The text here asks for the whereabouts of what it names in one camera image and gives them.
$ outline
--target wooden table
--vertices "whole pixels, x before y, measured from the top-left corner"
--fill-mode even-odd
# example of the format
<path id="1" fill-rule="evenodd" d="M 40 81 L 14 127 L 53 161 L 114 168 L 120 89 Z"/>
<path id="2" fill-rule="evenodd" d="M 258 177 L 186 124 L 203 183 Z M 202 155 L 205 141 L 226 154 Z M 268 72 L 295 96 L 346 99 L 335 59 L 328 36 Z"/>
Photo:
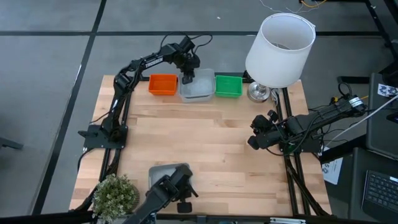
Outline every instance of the wooden table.
<path id="1" fill-rule="evenodd" d="M 93 119 L 109 110 L 113 78 L 103 78 Z M 214 97 L 206 103 L 184 104 L 177 94 L 154 96 L 147 90 L 148 82 L 138 84 L 131 99 L 128 139 L 118 175 L 127 174 L 139 189 L 141 202 L 149 188 L 149 168 L 187 162 L 193 171 L 193 188 L 199 195 L 188 199 L 193 213 L 292 215 L 283 158 L 265 150 L 255 151 L 246 143 L 252 135 L 249 126 L 254 117 L 276 110 L 275 106 L 271 100 L 250 101 L 247 87 L 244 84 L 244 94 L 238 99 Z M 301 82 L 288 91 L 293 114 L 308 113 Z M 278 146 L 270 149 L 279 152 Z M 83 158 L 70 208 L 79 206 L 98 183 L 103 155 L 103 149 L 95 149 Z M 311 154 L 302 154 L 301 159 L 306 186 L 330 213 L 319 162 Z M 297 186 L 296 195 L 303 213 Z M 171 203 L 159 213 L 177 213 L 177 204 Z"/>

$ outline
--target green plant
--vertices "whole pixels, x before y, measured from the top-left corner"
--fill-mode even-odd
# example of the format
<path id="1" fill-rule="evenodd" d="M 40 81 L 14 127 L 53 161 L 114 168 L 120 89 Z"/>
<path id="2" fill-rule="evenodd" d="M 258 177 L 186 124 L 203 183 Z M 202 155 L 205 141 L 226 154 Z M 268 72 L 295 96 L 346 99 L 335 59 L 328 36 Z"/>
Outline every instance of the green plant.
<path id="1" fill-rule="evenodd" d="M 97 185 L 93 198 L 94 216 L 112 223 L 117 217 L 131 213 L 139 203 L 139 192 L 126 175 L 108 175 Z"/>

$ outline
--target lamp base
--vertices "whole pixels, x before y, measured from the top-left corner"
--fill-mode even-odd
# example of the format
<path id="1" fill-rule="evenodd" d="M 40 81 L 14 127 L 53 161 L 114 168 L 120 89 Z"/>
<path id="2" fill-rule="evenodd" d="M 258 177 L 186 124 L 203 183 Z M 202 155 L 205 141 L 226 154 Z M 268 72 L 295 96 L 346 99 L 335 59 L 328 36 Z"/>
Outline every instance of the lamp base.
<path id="1" fill-rule="evenodd" d="M 262 103 L 269 97 L 270 89 L 258 82 L 252 82 L 248 88 L 248 97 L 255 103 Z"/>

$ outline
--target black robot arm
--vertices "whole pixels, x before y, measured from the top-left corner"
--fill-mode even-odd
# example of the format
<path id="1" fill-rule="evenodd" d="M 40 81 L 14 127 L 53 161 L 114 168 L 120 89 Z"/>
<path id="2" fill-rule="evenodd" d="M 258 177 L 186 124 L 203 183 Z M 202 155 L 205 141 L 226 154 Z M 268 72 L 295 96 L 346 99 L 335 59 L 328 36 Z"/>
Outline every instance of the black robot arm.
<path id="1" fill-rule="evenodd" d="M 140 224 L 152 213 L 165 208 L 170 202 L 180 200 L 177 209 L 179 213 L 192 211 L 192 204 L 185 199 L 198 196 L 189 183 L 192 171 L 186 165 L 180 165 L 171 175 L 165 175 L 159 179 L 147 192 L 145 202 L 123 223 Z"/>
<path id="2" fill-rule="evenodd" d="M 123 148 L 126 142 L 127 126 L 120 124 L 119 118 L 124 102 L 137 86 L 142 72 L 162 62 L 174 63 L 183 73 L 182 84 L 191 83 L 195 76 L 193 69 L 200 66 L 199 57 L 193 52 L 195 44 L 184 37 L 181 43 L 162 46 L 157 53 L 150 54 L 120 70 L 113 81 L 114 96 L 107 117 L 101 125 L 90 125 L 87 131 L 78 133 L 86 138 L 87 148 Z"/>
<path id="3" fill-rule="evenodd" d="M 291 116 L 279 123 L 275 111 L 268 112 L 270 119 L 257 115 L 252 122 L 254 136 L 248 140 L 253 149 L 266 149 L 278 143 L 292 148 L 282 150 L 284 154 L 293 151 L 320 152 L 319 139 L 322 134 L 317 131 L 325 125 L 343 118 L 362 116 L 366 112 L 366 105 L 356 95 L 344 96 L 316 112 L 308 115 Z"/>

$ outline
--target clear plastic container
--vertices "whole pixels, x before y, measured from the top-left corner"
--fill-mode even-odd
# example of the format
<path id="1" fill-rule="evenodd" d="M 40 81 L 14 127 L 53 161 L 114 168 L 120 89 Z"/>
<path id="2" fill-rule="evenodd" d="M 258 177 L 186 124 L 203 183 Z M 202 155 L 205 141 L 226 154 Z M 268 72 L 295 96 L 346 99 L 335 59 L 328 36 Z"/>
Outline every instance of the clear plastic container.
<path id="1" fill-rule="evenodd" d="M 215 73 L 213 69 L 195 69 L 195 78 L 191 83 L 182 84 L 183 74 L 178 75 L 178 93 L 184 103 L 210 100 L 215 91 Z"/>

